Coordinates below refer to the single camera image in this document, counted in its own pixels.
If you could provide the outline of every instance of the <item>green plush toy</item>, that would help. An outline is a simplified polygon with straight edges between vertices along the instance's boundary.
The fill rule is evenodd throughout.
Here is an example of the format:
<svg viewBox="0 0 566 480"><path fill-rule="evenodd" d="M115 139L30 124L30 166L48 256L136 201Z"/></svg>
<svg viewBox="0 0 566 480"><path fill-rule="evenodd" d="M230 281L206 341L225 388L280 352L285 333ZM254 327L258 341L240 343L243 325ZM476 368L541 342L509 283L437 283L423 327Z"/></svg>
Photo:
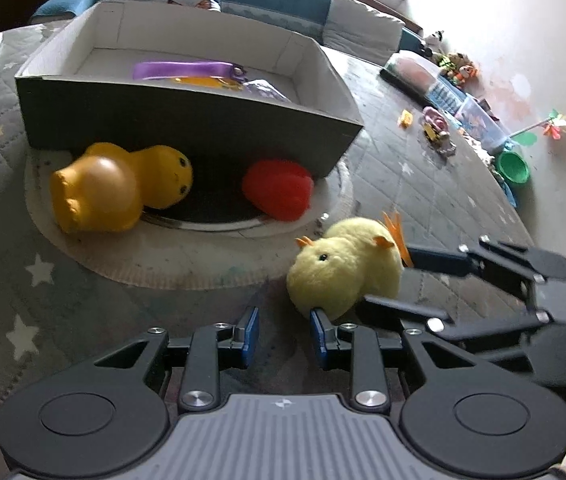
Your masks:
<svg viewBox="0 0 566 480"><path fill-rule="evenodd" d="M309 317L320 307L330 320L342 316L365 294L398 295L402 261L412 267L400 227L383 213L384 224L349 218L323 238L297 238L301 252L287 273L287 291L298 311Z"/></svg>

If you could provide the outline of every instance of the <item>clear plastic box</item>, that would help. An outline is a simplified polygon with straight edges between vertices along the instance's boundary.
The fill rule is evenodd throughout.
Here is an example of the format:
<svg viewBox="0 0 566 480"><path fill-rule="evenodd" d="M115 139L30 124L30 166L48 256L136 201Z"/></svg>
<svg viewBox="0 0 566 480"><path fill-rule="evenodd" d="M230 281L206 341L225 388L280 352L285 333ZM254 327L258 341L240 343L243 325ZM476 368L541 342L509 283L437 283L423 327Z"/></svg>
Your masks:
<svg viewBox="0 0 566 480"><path fill-rule="evenodd" d="M480 141L483 149L490 155L499 152L503 143L508 140L508 135L471 96L467 96L454 116L470 136Z"/></svg>

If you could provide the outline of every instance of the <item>cardboard box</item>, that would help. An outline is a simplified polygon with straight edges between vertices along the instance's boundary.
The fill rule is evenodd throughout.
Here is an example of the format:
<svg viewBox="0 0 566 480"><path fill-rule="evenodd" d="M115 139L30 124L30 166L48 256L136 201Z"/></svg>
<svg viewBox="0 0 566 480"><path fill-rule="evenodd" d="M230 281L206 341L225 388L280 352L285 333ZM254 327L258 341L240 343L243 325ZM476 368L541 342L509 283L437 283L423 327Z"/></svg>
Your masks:
<svg viewBox="0 0 566 480"><path fill-rule="evenodd" d="M247 92L133 80L146 60L219 60L266 79L292 102ZM93 142L166 144L190 158L294 160L326 176L363 126L311 38L240 16L163 2L99 2L51 37L16 74L33 148L79 155Z"/></svg>

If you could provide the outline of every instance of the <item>gray ribbed panel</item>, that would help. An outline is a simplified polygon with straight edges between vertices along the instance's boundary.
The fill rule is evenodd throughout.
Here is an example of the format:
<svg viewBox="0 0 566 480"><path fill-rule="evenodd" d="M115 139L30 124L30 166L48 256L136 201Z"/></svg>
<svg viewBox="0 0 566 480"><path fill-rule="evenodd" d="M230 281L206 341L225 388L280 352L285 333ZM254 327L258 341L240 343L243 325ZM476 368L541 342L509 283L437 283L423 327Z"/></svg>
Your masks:
<svg viewBox="0 0 566 480"><path fill-rule="evenodd" d="M382 416L352 412L334 395L233 395L216 412L181 418L154 455L114 478L458 480L415 458Z"/></svg>

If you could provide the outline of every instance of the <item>yellow plush chick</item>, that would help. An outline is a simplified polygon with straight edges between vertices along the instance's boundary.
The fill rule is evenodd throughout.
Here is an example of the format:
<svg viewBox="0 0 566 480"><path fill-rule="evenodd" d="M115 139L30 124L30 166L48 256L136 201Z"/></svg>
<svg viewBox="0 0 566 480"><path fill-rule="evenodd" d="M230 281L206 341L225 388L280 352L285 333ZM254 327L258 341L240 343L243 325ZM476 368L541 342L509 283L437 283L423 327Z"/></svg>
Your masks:
<svg viewBox="0 0 566 480"><path fill-rule="evenodd" d="M320 307L330 320L342 316L365 294L395 298L402 261L413 266L403 241L400 217L385 224L350 218L323 238L298 238L301 252L287 273L287 291L305 317Z"/></svg>
<svg viewBox="0 0 566 480"><path fill-rule="evenodd" d="M66 233L128 230L144 205L167 208L191 186L192 167L181 152L153 146L130 153L109 142L92 144L50 177L54 215Z"/></svg>

